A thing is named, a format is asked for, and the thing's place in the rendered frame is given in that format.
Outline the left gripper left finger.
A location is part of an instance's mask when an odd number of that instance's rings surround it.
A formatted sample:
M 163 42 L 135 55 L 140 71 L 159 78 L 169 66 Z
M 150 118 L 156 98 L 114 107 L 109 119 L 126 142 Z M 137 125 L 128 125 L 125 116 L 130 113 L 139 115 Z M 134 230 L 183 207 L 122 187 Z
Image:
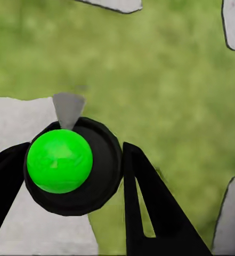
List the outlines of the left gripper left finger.
M 0 152 L 0 227 L 24 182 L 23 164 L 30 142 Z

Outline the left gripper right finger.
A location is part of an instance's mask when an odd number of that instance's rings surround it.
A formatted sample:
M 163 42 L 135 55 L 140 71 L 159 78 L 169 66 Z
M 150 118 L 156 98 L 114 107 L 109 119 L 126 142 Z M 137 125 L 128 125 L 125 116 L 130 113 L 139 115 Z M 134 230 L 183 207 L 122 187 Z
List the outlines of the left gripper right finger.
M 213 256 L 143 151 L 123 142 L 127 256 Z M 136 181 L 156 238 L 144 235 Z

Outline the insectifuge atomizer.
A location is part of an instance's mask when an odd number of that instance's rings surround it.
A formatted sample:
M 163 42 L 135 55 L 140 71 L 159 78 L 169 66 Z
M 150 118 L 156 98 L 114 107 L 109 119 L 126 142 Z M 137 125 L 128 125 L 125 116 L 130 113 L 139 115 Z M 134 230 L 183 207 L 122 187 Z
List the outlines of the insectifuge atomizer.
M 33 138 L 23 164 L 24 182 L 45 210 L 83 216 L 116 194 L 124 175 L 123 150 L 104 124 L 80 117 L 86 98 L 63 92 L 52 100 L 59 120 Z

